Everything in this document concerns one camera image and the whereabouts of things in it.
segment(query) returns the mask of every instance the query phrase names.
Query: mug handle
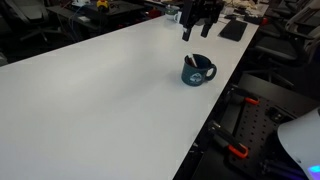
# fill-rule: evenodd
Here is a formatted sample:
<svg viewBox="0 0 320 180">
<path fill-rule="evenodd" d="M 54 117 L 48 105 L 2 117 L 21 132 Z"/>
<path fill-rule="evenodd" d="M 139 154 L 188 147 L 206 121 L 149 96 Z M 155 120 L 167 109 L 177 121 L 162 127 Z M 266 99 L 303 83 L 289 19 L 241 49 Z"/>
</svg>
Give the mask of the mug handle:
<svg viewBox="0 0 320 180">
<path fill-rule="evenodd" d="M 178 22 L 178 13 L 173 16 L 173 20 L 174 20 L 175 22 Z"/>
<path fill-rule="evenodd" d="M 217 74 L 217 67 L 216 67 L 216 65 L 211 64 L 210 69 L 211 69 L 211 68 L 212 68 L 212 73 L 211 73 L 211 75 L 205 77 L 205 79 L 206 79 L 207 81 L 211 81 L 211 80 L 214 78 L 214 76 L 216 76 L 216 74 Z"/>
</svg>

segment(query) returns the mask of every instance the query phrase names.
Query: red clamp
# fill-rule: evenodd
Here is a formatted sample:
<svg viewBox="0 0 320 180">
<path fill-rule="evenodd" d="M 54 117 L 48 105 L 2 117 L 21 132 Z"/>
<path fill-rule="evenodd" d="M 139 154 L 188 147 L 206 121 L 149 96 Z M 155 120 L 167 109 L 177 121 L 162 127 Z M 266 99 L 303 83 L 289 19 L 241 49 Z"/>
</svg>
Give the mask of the red clamp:
<svg viewBox="0 0 320 180">
<path fill-rule="evenodd" d="M 257 105 L 257 104 L 260 103 L 258 99 L 252 99 L 252 98 L 249 98 L 249 97 L 244 98 L 244 100 L 245 100 L 247 103 L 250 103 L 250 104 L 252 104 L 252 105 Z"/>
<path fill-rule="evenodd" d="M 236 148 L 234 148 L 231 144 L 228 145 L 228 149 L 236 156 L 238 156 L 241 159 L 244 159 L 248 156 L 249 154 L 249 150 L 246 146 L 244 146 L 243 144 L 240 144 L 240 146 L 245 150 L 244 153 L 240 152 L 239 150 L 237 150 Z"/>
</svg>

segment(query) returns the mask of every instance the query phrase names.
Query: wire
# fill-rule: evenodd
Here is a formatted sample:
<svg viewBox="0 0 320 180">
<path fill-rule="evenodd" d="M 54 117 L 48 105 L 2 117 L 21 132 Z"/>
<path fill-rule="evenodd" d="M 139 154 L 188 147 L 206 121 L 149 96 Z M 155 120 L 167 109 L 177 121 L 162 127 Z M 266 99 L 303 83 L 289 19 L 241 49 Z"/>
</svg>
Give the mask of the wire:
<svg viewBox="0 0 320 180">
<path fill-rule="evenodd" d="M 109 16 L 110 15 L 114 15 L 118 10 L 120 9 L 120 5 L 117 5 L 117 6 L 114 6 L 111 8 L 111 5 L 110 5 L 110 9 L 109 9 L 109 12 L 107 13 L 106 16 L 104 16 L 104 20 L 103 20 L 103 23 L 100 25 L 102 27 L 102 29 L 105 29 L 105 27 L 108 25 L 109 23 Z"/>
<path fill-rule="evenodd" d="M 223 22 L 223 21 L 218 21 L 218 22 L 221 22 L 221 23 L 223 23 L 223 24 L 228 24 L 228 23 L 226 23 L 226 22 Z"/>
<path fill-rule="evenodd" d="M 99 35 L 102 34 L 103 29 L 105 28 L 106 24 L 108 23 L 108 20 L 106 19 L 106 18 L 108 18 L 108 15 L 112 15 L 118 9 L 119 9 L 118 5 L 114 6 L 113 4 L 109 4 L 109 12 L 108 12 L 107 15 L 105 15 L 102 10 L 99 10 L 99 14 L 100 14 L 100 17 L 99 17 Z"/>
<path fill-rule="evenodd" d="M 80 7 L 76 10 L 76 12 L 75 12 L 72 16 L 69 17 L 69 20 L 68 20 L 68 21 L 69 21 L 69 26 L 70 26 L 70 28 L 71 28 L 71 30 L 72 30 L 75 38 L 78 40 L 78 42 L 79 42 L 80 40 L 79 40 L 76 32 L 75 32 L 74 29 L 73 29 L 74 17 L 75 17 L 75 15 L 80 11 L 80 9 L 81 9 L 83 6 L 80 6 Z"/>
<path fill-rule="evenodd" d="M 72 35 L 69 35 L 69 33 L 66 31 L 66 29 L 63 27 L 63 24 L 62 24 L 62 21 L 61 21 L 61 18 L 60 18 L 60 12 L 67 7 L 67 5 L 69 5 L 71 3 L 71 1 L 69 1 L 68 3 L 66 3 L 63 7 L 61 7 L 61 9 L 58 11 L 57 13 L 57 17 L 58 17 L 58 20 L 60 22 L 60 25 L 61 25 L 61 29 L 62 31 L 64 31 L 64 33 L 68 34 L 69 37 L 71 37 L 72 41 L 73 42 L 76 42 L 75 39 L 72 37 Z"/>
</svg>

